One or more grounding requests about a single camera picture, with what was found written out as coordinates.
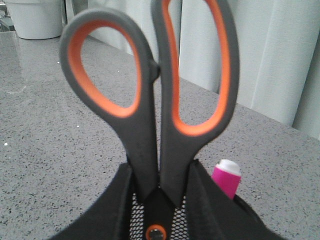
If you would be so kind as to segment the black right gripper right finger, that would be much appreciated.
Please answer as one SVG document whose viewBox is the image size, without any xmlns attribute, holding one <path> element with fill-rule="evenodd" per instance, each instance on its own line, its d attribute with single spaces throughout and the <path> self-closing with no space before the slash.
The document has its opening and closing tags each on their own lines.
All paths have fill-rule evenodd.
<svg viewBox="0 0 320 240">
<path fill-rule="evenodd" d="M 203 165 L 189 166 L 185 214 L 191 240 L 281 240 L 214 183 Z"/>
</svg>

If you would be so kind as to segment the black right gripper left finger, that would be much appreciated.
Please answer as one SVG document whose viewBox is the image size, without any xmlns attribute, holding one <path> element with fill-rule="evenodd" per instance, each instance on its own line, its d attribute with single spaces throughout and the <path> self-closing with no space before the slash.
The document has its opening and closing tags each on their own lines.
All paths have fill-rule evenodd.
<svg viewBox="0 0 320 240">
<path fill-rule="evenodd" d="M 128 240 L 133 202 L 133 171 L 122 163 L 96 202 L 52 240 Z"/>
</svg>

